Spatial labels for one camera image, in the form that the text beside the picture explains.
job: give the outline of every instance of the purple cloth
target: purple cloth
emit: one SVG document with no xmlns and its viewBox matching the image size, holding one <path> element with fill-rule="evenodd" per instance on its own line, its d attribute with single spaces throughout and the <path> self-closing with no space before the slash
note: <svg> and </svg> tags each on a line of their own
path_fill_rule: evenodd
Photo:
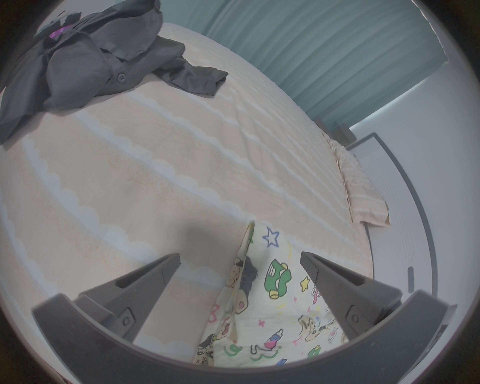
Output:
<svg viewBox="0 0 480 384">
<path fill-rule="evenodd" d="M 57 31 L 53 32 L 49 37 L 51 39 L 54 39 L 56 38 L 58 35 L 61 35 L 64 31 L 66 31 L 67 29 L 71 28 L 73 24 L 70 24 L 70 25 L 67 25 L 65 27 L 62 27 L 60 29 L 58 29 Z"/>
</svg>

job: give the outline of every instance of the bed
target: bed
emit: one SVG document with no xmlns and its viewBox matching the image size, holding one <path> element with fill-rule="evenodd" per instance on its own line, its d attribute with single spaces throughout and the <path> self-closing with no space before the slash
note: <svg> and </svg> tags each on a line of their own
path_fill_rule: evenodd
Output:
<svg viewBox="0 0 480 384">
<path fill-rule="evenodd" d="M 248 224 L 373 277 L 327 136 L 273 82 L 173 24 L 192 65 L 229 72 L 213 98 L 148 75 L 135 89 L 35 116 L 0 149 L 0 294 L 24 341 L 74 380 L 31 309 L 160 256 L 182 264 L 134 344 L 192 361 Z"/>
</svg>

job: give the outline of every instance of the curtain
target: curtain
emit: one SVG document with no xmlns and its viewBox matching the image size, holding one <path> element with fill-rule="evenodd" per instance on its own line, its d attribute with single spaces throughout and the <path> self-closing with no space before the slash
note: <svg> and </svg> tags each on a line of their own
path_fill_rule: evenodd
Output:
<svg viewBox="0 0 480 384">
<path fill-rule="evenodd" d="M 444 51 L 410 0 L 162 0 L 167 23 L 249 61 L 328 129 L 435 72 Z"/>
</svg>

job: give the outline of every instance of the headboard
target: headboard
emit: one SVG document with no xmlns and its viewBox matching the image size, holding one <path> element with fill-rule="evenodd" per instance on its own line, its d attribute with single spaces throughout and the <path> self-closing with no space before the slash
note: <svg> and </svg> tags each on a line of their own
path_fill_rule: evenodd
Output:
<svg viewBox="0 0 480 384">
<path fill-rule="evenodd" d="M 416 289 L 436 297 L 438 273 L 432 232 L 407 174 L 376 133 L 347 149 L 358 159 L 389 208 L 391 227 L 365 225 L 374 278 L 401 289 L 402 300 Z"/>
</svg>

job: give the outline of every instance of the pillow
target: pillow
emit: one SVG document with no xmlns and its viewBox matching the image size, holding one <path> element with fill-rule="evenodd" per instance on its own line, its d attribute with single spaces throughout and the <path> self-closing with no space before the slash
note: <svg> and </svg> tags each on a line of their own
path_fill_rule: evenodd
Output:
<svg viewBox="0 0 480 384">
<path fill-rule="evenodd" d="M 368 179 L 357 158 L 335 140 L 328 141 L 347 190 L 352 221 L 363 221 L 381 227 L 390 226 L 388 206 Z"/>
</svg>

